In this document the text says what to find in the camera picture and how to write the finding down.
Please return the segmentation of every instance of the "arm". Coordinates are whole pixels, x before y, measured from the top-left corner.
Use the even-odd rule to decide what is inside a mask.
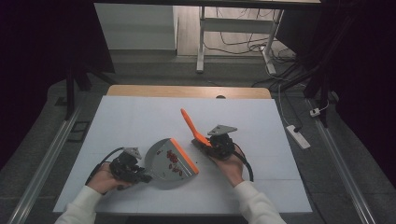
[[[90,183],[82,188],[76,199],[66,206],[66,210],[55,223],[93,223],[96,218],[95,206],[103,194],[119,185],[130,186],[131,184],[116,180],[110,173],[109,164],[104,163]]]
[[[235,151],[242,154],[239,147],[235,147]],[[285,223],[271,201],[263,193],[258,192],[252,182],[242,178],[243,163],[235,155],[227,161],[219,161],[215,158],[212,160],[233,186],[239,200],[239,211],[249,224]]]

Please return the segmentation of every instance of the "sleeve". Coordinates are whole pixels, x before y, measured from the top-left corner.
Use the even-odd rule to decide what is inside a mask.
[[[271,201],[263,193],[258,192],[252,182],[244,181],[234,190],[239,200],[239,211],[249,224],[286,223]]]
[[[94,208],[101,198],[102,194],[84,186],[76,199],[66,206],[66,210],[58,217],[55,224],[93,223],[96,218]]]

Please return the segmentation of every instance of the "plug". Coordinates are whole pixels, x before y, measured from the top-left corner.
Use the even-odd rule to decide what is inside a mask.
[[[316,117],[317,115],[320,114],[320,110],[319,110],[319,108],[310,110],[310,111],[309,111],[309,114],[311,115],[312,118],[313,118],[313,117]]]

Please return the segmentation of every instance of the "wall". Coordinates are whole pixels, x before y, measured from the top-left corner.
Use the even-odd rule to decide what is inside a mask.
[[[95,4],[109,49],[176,49],[174,7]]]

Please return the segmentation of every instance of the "power strip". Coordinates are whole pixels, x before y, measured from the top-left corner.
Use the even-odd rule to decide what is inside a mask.
[[[294,138],[294,140],[297,142],[297,144],[300,146],[300,148],[302,149],[307,149],[309,147],[311,147],[311,145],[309,145],[309,143],[305,140],[305,138],[299,133],[295,133],[294,132],[294,125],[290,125],[288,127],[286,127],[286,130],[289,131],[289,134],[291,135],[291,137]]]

